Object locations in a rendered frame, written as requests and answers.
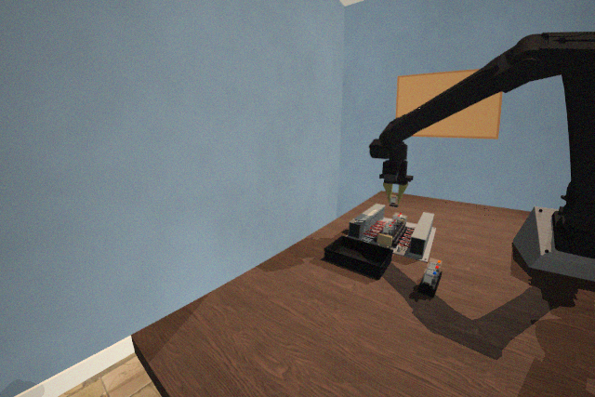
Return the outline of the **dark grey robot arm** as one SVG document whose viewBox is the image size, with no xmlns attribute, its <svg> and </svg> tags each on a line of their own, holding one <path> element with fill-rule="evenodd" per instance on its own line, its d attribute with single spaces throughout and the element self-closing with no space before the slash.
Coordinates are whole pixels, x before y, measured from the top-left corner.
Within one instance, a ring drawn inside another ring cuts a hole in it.
<svg viewBox="0 0 595 397">
<path fill-rule="evenodd" d="M 595 32 L 525 36 L 476 73 L 389 122 L 369 145 L 370 155 L 406 160 L 402 141 L 416 132 L 501 90 L 556 75 L 564 86 L 571 182 L 561 196 L 566 205 L 552 214 L 554 244 L 558 251 L 595 258 Z"/>
</svg>

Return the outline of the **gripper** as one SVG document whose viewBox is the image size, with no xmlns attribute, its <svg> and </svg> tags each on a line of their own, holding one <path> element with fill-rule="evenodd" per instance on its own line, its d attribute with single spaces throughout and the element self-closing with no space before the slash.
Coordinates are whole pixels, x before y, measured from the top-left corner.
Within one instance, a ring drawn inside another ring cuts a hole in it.
<svg viewBox="0 0 595 397">
<path fill-rule="evenodd" d="M 379 178 L 380 179 L 383 179 L 384 178 L 384 174 L 380 174 L 379 175 Z M 406 175 L 405 178 L 398 177 L 397 180 L 396 181 L 393 181 L 393 182 L 392 181 L 386 181 L 386 180 L 384 180 L 383 186 L 384 186 L 384 189 L 385 189 L 385 191 L 386 191 L 386 193 L 388 195 L 389 202 L 390 202 L 390 196 L 392 195 L 392 186 L 393 186 L 393 184 L 399 184 L 399 190 L 398 190 L 398 204 L 399 204 L 401 202 L 403 193 L 404 193 L 404 191 L 405 191 L 405 189 L 407 187 L 406 185 L 408 185 L 408 182 L 410 182 L 411 180 L 413 180 L 413 176 L 408 176 L 408 175 Z"/>
</svg>

